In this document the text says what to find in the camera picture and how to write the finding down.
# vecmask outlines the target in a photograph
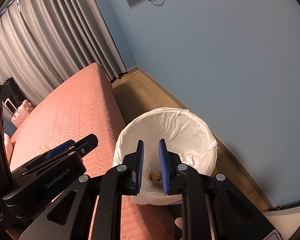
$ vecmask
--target white plastic bag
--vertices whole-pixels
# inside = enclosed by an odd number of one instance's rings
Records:
[[[179,154],[181,161],[199,173],[211,175],[217,160],[217,142],[208,125],[186,109],[162,107],[142,114],[124,128],[115,146],[113,166],[144,142],[141,190],[131,201],[137,204],[168,205],[181,200],[181,195],[167,196],[150,181],[150,171],[161,171],[159,140],[167,149]]]

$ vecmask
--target pink bed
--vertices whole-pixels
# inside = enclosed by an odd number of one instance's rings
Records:
[[[23,163],[69,139],[78,141],[90,133],[98,147],[83,158],[87,174],[104,174],[112,167],[114,148],[125,127],[102,66],[93,63],[56,88],[21,124],[11,138],[13,171]],[[122,198],[121,239],[173,239],[159,217],[162,210],[136,205]]]

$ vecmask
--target wooden floor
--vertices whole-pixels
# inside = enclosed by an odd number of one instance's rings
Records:
[[[116,79],[112,87],[126,124],[155,108],[163,106],[182,108],[140,70]],[[252,185],[219,147],[217,169],[218,172],[225,174],[259,210],[268,209]]]

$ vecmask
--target metal bolt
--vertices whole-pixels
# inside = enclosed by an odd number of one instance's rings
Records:
[[[80,182],[86,182],[89,179],[89,177],[87,175],[81,175],[79,177],[79,181]]]
[[[224,181],[224,180],[226,179],[226,176],[223,175],[222,173],[218,173],[218,174],[216,175],[216,179],[217,179],[217,180],[220,180],[220,181]]]
[[[22,169],[20,170],[20,172],[21,172],[21,176],[23,176],[23,175],[25,175],[28,171],[27,171],[26,168],[22,168]]]
[[[178,169],[180,171],[185,171],[186,169],[188,169],[188,166],[182,163],[178,165]]]
[[[122,165],[122,164],[117,167],[117,171],[125,171],[126,169],[127,169],[127,166]]]

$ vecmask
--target baseboard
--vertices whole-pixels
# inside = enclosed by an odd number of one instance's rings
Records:
[[[127,69],[127,73],[131,74],[131,73],[133,73],[133,72],[135,72],[137,70],[141,70],[141,68],[138,65],[136,65],[136,66],[134,66],[132,68]]]
[[[189,109],[186,107],[179,99],[177,99],[172,93],[167,90],[164,86],[162,86],[154,77],[152,77],[149,73],[143,70],[140,66],[136,65],[127,70],[128,74],[131,74],[137,70],[140,70],[143,74],[145,74],[153,83],[155,83],[160,89],[162,89],[170,98],[172,98],[181,108]],[[261,199],[264,201],[268,209],[274,209],[275,206],[273,202],[269,199],[269,197],[263,192],[261,187],[255,181],[255,179],[251,176],[251,174],[247,171],[247,169],[242,165],[242,163],[237,159],[237,157],[230,151],[230,149],[220,140],[220,138],[215,135],[213,131],[211,131],[213,136],[215,137],[218,146],[222,149],[222,151],[228,156],[228,158],[233,162],[233,164],[238,168],[238,170],[245,176],[248,182],[252,185],[255,191],[259,194]]]

